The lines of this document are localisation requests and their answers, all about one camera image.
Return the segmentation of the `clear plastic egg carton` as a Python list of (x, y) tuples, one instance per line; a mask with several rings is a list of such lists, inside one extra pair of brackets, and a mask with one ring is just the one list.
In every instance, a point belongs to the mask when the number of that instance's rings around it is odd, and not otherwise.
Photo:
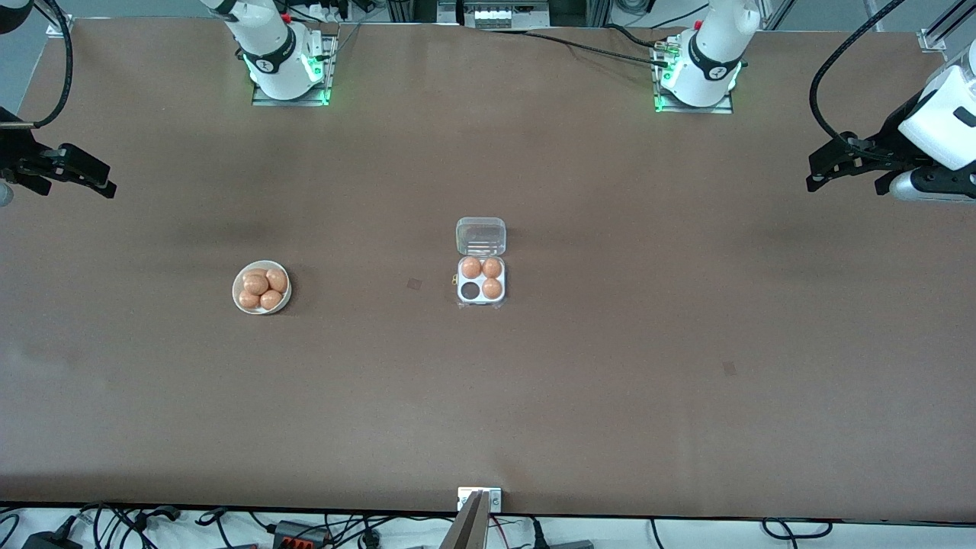
[[(454, 232), (457, 253), (460, 259), (457, 261), (456, 274), (459, 284), (454, 286), (457, 297), (457, 305), (461, 308), (485, 306), (499, 308), (505, 302), (508, 295), (508, 267), (502, 259), (502, 254), (508, 247), (508, 229), (506, 224), (498, 217), (463, 217), (460, 218)], [(477, 279), (467, 279), (461, 274), (461, 261), (464, 257), (477, 257), (481, 263), (488, 258), (498, 258), (503, 263), (503, 273), (499, 281), (503, 284), (503, 293), (498, 300), (487, 300), (482, 295), (482, 284), (484, 275), (481, 272)]]

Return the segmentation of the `white round bowl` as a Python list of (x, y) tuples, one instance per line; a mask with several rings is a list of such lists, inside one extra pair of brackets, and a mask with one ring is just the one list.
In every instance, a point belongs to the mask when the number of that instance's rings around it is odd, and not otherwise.
[[(269, 268), (282, 268), (282, 270), (286, 272), (286, 274), (288, 275), (288, 278), (289, 278), (289, 288), (288, 288), (288, 291), (284, 294), (282, 302), (279, 303), (278, 308), (275, 308), (274, 310), (264, 310), (261, 307), (258, 307), (258, 309), (254, 309), (254, 310), (244, 310), (244, 309), (241, 309), (240, 306), (237, 305), (237, 303), (236, 303), (236, 295), (237, 295), (238, 292), (242, 291), (242, 282), (241, 282), (242, 277), (241, 277), (241, 272), (242, 271), (245, 271), (245, 270), (248, 270), (248, 268), (265, 268), (265, 270), (268, 270)], [(283, 267), (282, 264), (276, 263), (275, 261), (271, 261), (271, 260), (259, 260), (257, 262), (248, 264), (234, 278), (233, 288), (231, 288), (231, 291), (232, 291), (231, 292), (231, 297), (233, 297), (233, 301), (235, 303), (235, 306), (237, 306), (237, 308), (240, 309), (242, 312), (247, 313), (247, 315), (259, 315), (259, 316), (261, 316), (261, 315), (273, 315), (273, 313), (278, 313), (279, 310), (283, 310), (288, 305), (288, 303), (290, 301), (290, 298), (291, 298), (291, 296), (293, 294), (293, 290), (294, 290), (294, 285), (293, 285), (293, 282), (291, 281), (291, 277), (289, 275), (289, 272), (286, 270), (286, 268)]]

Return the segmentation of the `black power adapter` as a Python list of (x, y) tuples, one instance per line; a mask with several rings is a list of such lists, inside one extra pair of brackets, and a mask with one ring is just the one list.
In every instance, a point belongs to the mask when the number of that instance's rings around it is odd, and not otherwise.
[(83, 546), (52, 531), (40, 531), (24, 540), (21, 549), (83, 549)]

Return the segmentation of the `white power strip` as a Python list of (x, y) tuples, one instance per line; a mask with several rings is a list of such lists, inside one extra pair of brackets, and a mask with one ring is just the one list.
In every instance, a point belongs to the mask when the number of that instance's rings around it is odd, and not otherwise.
[(551, 25), (546, 0), (470, 0), (464, 3), (467, 27), (489, 31), (529, 31)]

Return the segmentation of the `black orange connector block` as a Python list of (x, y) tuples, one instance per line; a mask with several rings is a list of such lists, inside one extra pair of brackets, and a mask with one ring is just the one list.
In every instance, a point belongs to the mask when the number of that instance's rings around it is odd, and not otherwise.
[(282, 520), (274, 526), (271, 549), (326, 549), (331, 540), (326, 525)]

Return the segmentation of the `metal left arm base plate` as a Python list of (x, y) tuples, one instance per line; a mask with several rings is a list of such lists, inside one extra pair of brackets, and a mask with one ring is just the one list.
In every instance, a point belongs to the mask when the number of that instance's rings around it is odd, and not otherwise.
[(666, 40), (657, 41), (649, 49), (651, 59), (656, 63), (652, 67), (655, 111), (658, 114), (732, 114), (734, 111), (732, 100), (734, 79), (717, 104), (687, 104), (674, 94), (674, 83), (676, 83), (681, 70), (679, 46), (679, 36), (673, 35), (668, 36)]

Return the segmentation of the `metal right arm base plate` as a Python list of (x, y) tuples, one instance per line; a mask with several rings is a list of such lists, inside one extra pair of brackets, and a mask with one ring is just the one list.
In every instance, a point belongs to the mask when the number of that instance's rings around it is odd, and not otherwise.
[(276, 50), (244, 53), (253, 81), (254, 105), (324, 107), (330, 104), (337, 63), (337, 38), (307, 29), (288, 37)]

